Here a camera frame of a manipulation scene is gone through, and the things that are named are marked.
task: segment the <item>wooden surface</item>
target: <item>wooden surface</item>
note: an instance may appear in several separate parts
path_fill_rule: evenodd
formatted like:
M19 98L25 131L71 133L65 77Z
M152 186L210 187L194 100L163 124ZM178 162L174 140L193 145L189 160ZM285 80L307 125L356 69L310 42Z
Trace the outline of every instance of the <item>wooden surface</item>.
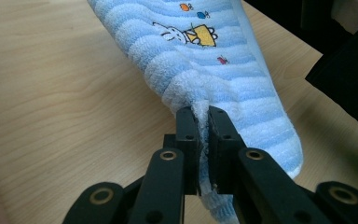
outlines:
M358 123L304 80L321 54L244 5L302 140L296 182L358 188ZM0 0L0 223L62 223L85 188L142 176L174 129L86 0ZM186 223L214 223L197 197Z

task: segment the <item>blue striped towel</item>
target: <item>blue striped towel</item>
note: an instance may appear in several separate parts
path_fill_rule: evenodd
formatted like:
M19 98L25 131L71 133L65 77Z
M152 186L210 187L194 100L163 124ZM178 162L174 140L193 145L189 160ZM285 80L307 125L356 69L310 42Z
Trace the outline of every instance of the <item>blue striped towel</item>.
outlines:
M232 196L208 177L208 108L230 115L248 147L266 150L291 177L303 157L240 0L88 0L147 85L173 114L199 120L201 200L220 223L238 223Z

